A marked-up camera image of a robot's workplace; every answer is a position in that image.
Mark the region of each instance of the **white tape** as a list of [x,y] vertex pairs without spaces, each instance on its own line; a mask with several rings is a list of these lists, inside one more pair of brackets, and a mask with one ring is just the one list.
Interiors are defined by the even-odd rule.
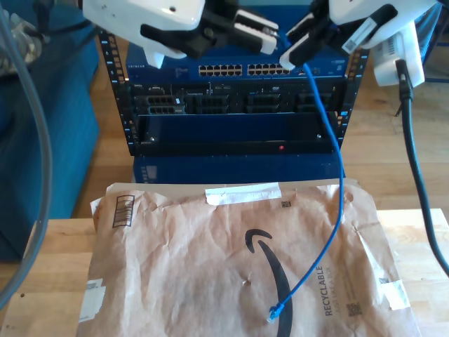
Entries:
[[94,319],[95,315],[100,311],[106,293],[106,287],[101,286],[102,282],[103,279],[87,281],[79,323]]
[[210,205],[229,205],[282,197],[278,183],[206,190],[206,201]]
[[381,284],[380,288],[384,292],[385,297],[387,297],[392,310],[410,307],[410,302],[408,301],[402,280]]

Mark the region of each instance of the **wooden floor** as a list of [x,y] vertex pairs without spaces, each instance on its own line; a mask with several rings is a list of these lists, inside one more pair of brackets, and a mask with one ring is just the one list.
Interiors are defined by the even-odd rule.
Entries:
[[[126,43],[119,43],[126,59]],[[89,203],[115,182],[130,182],[133,158],[127,144],[104,61],[93,82],[91,98],[100,137],[74,217],[91,216]],[[374,196],[378,209],[418,208],[408,165],[398,108],[398,89],[379,88],[373,69],[365,71],[342,153],[346,174]],[[449,216],[449,85],[423,84],[413,104],[416,143],[431,206]]]

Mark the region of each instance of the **gray cable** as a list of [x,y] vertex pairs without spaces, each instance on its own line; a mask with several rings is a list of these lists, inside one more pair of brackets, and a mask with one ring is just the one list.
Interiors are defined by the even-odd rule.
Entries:
[[15,45],[15,41],[11,35],[11,29],[6,22],[6,18],[3,12],[3,7],[0,4],[0,35],[4,40],[6,50],[8,51],[9,58],[14,63],[17,70],[20,81],[22,82],[23,90],[32,113],[34,115],[34,121],[36,123],[37,133],[39,137],[39,145],[41,148],[41,161],[42,161],[42,193],[41,204],[39,207],[39,214],[35,224],[34,235],[29,244],[25,257],[22,260],[19,268],[11,277],[8,284],[0,293],[0,309],[9,301],[11,296],[17,291],[23,280],[27,276],[31,266],[36,260],[37,253],[41,248],[43,238],[47,231],[48,215],[50,213],[51,202],[51,181],[52,181],[52,158],[51,158],[51,144],[50,137],[48,135],[48,127],[43,113],[43,108],[39,96],[36,91],[36,87],[29,75],[25,61]]

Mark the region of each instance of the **blue ethernet cable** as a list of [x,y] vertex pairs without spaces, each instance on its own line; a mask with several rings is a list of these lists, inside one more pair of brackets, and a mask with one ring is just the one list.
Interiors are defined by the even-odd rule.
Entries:
[[279,315],[281,314],[282,310],[284,309],[285,304],[292,298],[292,296],[295,294],[295,292],[306,282],[306,280],[309,278],[309,276],[312,274],[312,272],[315,270],[316,266],[320,263],[323,256],[328,251],[330,245],[332,244],[332,241],[334,240],[335,235],[337,234],[338,228],[340,227],[342,214],[343,214],[343,201],[344,201],[344,189],[343,189],[343,158],[342,154],[340,152],[340,146],[338,145],[337,138],[335,137],[334,131],[332,130],[332,127],[330,126],[328,115],[326,114],[326,109],[324,108],[323,102],[321,102],[318,87],[316,86],[316,82],[314,79],[314,76],[312,75],[309,66],[305,63],[303,66],[303,70],[307,75],[307,78],[309,80],[310,86],[312,91],[314,92],[314,98],[315,98],[315,104],[318,107],[319,113],[321,115],[321,119],[324,122],[324,125],[326,126],[326,132],[329,135],[330,142],[332,143],[333,149],[335,153],[337,153],[338,157],[338,164],[340,166],[340,200],[339,200],[339,207],[338,207],[338,217],[337,222],[335,224],[335,227],[332,231],[332,233],[329,236],[329,240],[326,242],[326,244],[323,247],[323,250],[320,252],[316,260],[312,263],[309,270],[305,273],[305,275],[301,278],[301,280],[298,282],[298,284],[295,286],[295,288],[292,289],[292,291],[288,294],[288,296],[283,300],[278,302],[274,307],[271,307],[269,310],[269,321],[273,321]]

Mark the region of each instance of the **brown paper mailer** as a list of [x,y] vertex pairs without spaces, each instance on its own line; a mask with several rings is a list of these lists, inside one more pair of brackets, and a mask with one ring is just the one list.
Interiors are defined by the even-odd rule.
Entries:
[[204,195],[106,195],[88,277],[102,279],[105,296],[77,336],[419,336],[373,199],[354,186],[329,251],[267,322],[328,240],[337,191],[224,206]]

